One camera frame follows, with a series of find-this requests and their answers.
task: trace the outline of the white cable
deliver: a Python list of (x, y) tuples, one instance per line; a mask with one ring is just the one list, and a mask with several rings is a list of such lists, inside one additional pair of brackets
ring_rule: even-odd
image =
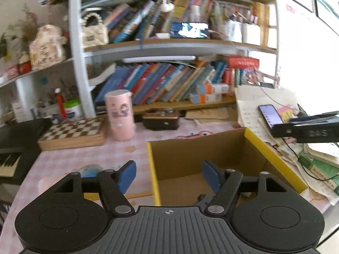
[[(240, 56), (244, 59), (245, 63), (246, 63), (247, 66), (249, 67), (249, 69), (252, 69), (252, 67), (248, 64), (248, 62), (246, 61), (245, 57), (241, 54), (240, 50), (239, 50), (238, 47), (233, 43), (233, 41), (231, 41), (231, 40), (229, 40), (229, 39), (226, 39), (226, 40), (229, 41), (229, 42), (237, 49), (237, 51), (239, 52)], [(278, 105), (280, 105), (280, 106), (282, 106), (282, 107), (285, 107), (285, 108), (288, 108), (288, 109), (291, 109), (291, 110), (294, 110), (294, 111), (297, 111), (297, 112), (299, 112), (299, 113), (305, 113), (305, 112), (300, 111), (299, 109), (297, 109), (297, 108), (295, 108), (295, 107), (293, 107), (293, 106), (282, 105), (281, 103), (275, 101), (272, 97), (270, 97), (270, 96), (264, 91), (264, 89), (263, 89), (260, 85), (258, 85), (257, 87), (259, 87), (259, 88), (262, 90), (262, 92), (263, 92), (269, 99), (271, 99), (272, 101), (274, 101), (274, 102), (277, 103)]]

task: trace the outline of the checkered tablecloth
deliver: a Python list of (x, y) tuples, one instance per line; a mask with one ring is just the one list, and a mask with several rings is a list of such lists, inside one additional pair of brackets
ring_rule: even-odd
[(38, 195), (38, 182), (48, 176), (65, 175), (74, 169), (88, 164), (99, 164), (104, 169), (118, 169), (128, 160), (137, 163), (137, 177), (127, 194), (150, 191), (151, 181), (147, 157), (148, 141), (166, 140), (177, 136), (189, 136), (203, 131), (219, 133), (233, 129), (232, 124), (205, 124), (197, 126), (193, 121), (180, 119), (177, 131), (150, 131), (136, 124), (136, 135), (129, 141), (115, 141), (111, 130), (107, 128), (106, 142), (103, 146), (44, 151), (34, 163), (23, 181), (14, 201), (0, 237), (0, 254), (18, 254), (22, 251), (21, 243), (14, 228), (16, 215)]

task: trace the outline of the phone screen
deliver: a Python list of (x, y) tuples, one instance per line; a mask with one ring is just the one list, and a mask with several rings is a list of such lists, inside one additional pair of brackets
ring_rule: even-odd
[(261, 105), (258, 106), (258, 108), (271, 129), (275, 124), (284, 123), (273, 105)]

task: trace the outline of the chessboard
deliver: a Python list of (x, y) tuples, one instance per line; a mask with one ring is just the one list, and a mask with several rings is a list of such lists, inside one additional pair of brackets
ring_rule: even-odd
[(103, 119), (56, 124), (38, 140), (42, 151), (103, 145)]

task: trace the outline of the green book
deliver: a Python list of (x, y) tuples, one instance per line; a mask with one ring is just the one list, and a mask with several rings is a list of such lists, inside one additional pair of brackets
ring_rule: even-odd
[[(302, 152), (299, 162), (319, 179), (328, 179), (339, 174), (339, 169), (326, 162), (308, 157)], [(324, 183), (330, 187), (339, 196), (339, 177), (335, 177)]]

